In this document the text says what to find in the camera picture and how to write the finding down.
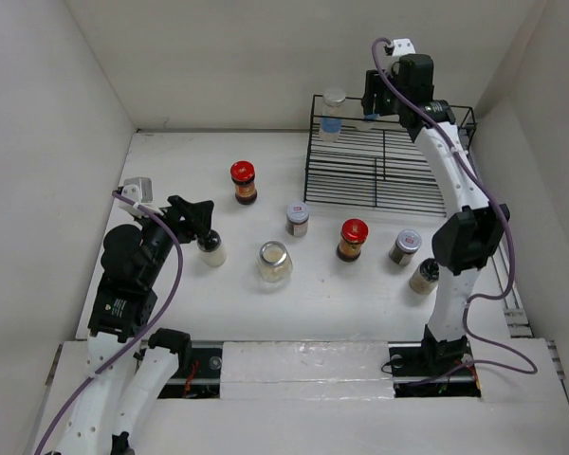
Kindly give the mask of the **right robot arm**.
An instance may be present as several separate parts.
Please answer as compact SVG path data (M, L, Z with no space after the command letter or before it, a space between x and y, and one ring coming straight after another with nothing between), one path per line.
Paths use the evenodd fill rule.
M386 67L366 73L361 104L367 115L396 116L426 158L440 190L447 220L431 238L439 282L432 314L417 348L392 349L394 373L437 376L468 354L464 314L480 272L494 254L509 218L506 205L493 208L478 187L458 133L455 115L433 97L430 56L395 48Z

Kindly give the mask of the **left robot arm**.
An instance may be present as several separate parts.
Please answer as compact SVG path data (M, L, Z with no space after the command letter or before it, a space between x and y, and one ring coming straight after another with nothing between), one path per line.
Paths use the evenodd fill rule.
M192 366L189 334L157 327L169 309L184 270L182 247L197 242L220 247L212 229L214 203L178 195L157 208L133 194L134 185L113 191L134 219L109 230L102 242L102 275L88 321L84 380L64 401L37 443L58 426L64 431L55 454L132 454L134 440L160 392Z

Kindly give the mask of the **silver lid spice shaker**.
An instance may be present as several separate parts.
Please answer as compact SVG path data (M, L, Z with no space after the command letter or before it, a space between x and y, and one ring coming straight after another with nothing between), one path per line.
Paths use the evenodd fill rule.
M321 98L320 138L325 142L336 142L342 125L340 117L346 100L345 91L336 87L327 88Z

